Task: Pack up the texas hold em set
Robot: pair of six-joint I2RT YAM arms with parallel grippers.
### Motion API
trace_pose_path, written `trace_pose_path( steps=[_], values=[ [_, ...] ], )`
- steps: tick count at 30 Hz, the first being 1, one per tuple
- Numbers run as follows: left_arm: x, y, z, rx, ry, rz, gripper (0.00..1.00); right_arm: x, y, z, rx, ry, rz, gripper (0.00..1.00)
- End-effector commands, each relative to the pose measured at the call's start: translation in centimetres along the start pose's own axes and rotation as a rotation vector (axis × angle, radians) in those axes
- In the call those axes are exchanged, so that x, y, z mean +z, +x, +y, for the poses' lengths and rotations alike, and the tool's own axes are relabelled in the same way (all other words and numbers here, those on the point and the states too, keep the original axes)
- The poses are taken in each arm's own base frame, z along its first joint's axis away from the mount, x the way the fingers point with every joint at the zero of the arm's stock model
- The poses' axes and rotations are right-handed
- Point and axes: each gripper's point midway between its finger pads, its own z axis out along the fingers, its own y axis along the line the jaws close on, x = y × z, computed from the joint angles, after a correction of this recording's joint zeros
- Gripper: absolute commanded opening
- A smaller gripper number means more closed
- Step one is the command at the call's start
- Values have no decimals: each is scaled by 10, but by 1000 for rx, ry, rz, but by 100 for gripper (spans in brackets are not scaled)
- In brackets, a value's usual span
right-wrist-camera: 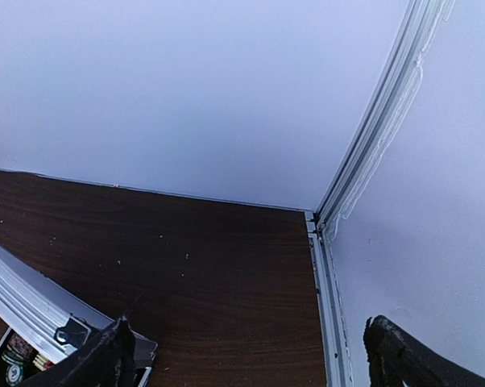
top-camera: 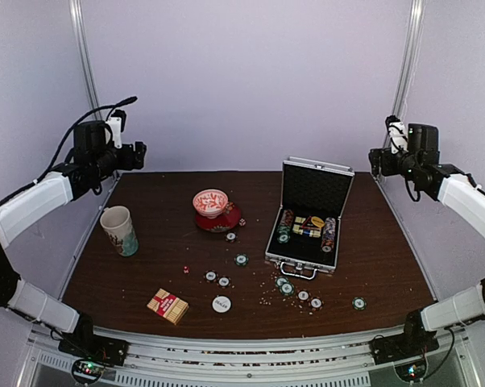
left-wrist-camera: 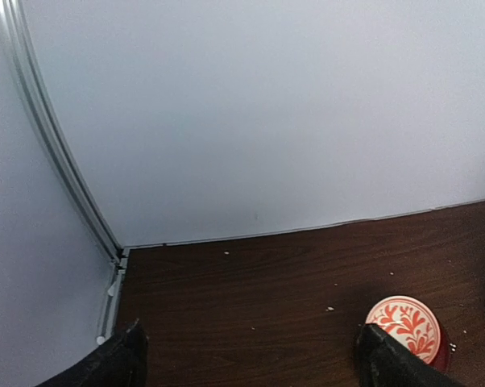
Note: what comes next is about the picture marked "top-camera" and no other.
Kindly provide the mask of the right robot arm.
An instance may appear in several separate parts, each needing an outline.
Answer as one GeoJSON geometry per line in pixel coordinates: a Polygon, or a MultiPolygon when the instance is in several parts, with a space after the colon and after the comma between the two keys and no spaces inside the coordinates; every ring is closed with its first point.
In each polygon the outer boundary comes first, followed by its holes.
{"type": "MultiPolygon", "coordinates": [[[[368,153],[373,177],[400,177],[412,202],[432,199],[462,220],[485,243],[485,190],[470,173],[440,160],[439,130],[429,124],[385,119],[388,144],[368,153]]],[[[485,319],[485,277],[478,284],[412,312],[397,347],[416,355],[429,334],[485,319]]]]}

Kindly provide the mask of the green 20 chip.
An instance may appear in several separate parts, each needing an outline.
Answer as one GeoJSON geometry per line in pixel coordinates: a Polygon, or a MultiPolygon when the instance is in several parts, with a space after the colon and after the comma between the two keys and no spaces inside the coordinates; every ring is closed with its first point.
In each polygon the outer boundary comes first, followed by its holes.
{"type": "Polygon", "coordinates": [[[249,263],[249,257],[247,254],[238,254],[235,258],[234,258],[234,262],[237,266],[241,266],[241,267],[244,267],[244,266],[247,266],[248,263],[249,263]]]}

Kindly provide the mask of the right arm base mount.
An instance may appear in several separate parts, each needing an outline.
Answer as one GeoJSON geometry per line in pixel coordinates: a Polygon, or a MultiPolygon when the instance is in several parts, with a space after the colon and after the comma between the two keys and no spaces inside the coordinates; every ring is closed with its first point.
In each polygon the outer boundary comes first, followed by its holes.
{"type": "Polygon", "coordinates": [[[409,315],[397,335],[377,335],[370,341],[375,364],[394,363],[396,375],[405,382],[422,382],[429,375],[427,354],[439,348],[435,331],[427,331],[421,317],[409,315]]]}

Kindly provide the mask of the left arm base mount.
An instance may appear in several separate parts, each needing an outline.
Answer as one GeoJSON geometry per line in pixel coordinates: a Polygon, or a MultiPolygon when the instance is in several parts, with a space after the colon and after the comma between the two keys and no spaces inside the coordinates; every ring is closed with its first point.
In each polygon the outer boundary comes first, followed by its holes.
{"type": "Polygon", "coordinates": [[[60,352],[75,356],[70,374],[82,386],[98,382],[108,368],[123,366],[129,343],[123,339],[97,335],[89,321],[79,322],[71,333],[51,329],[60,352]]]}

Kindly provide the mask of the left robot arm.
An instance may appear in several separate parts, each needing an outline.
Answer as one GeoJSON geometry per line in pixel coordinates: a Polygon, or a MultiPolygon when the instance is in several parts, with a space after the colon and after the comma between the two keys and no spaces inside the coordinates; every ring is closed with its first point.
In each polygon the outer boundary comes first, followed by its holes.
{"type": "Polygon", "coordinates": [[[142,169],[147,146],[125,144],[119,117],[89,121],[73,129],[73,147],[64,162],[52,166],[26,189],[0,203],[0,307],[17,311],[33,321],[70,334],[70,346],[84,358],[101,349],[100,339],[78,327],[82,314],[25,281],[14,270],[6,249],[26,229],[54,210],[90,191],[102,192],[102,182],[116,171],[142,169]]]}

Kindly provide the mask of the red playing card box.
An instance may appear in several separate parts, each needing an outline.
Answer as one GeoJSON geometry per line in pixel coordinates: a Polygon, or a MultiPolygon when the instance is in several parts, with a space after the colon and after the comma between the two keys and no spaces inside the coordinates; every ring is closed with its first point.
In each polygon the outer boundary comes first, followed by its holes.
{"type": "Polygon", "coordinates": [[[189,304],[167,290],[159,289],[147,303],[147,308],[176,325],[188,311],[189,304]]]}

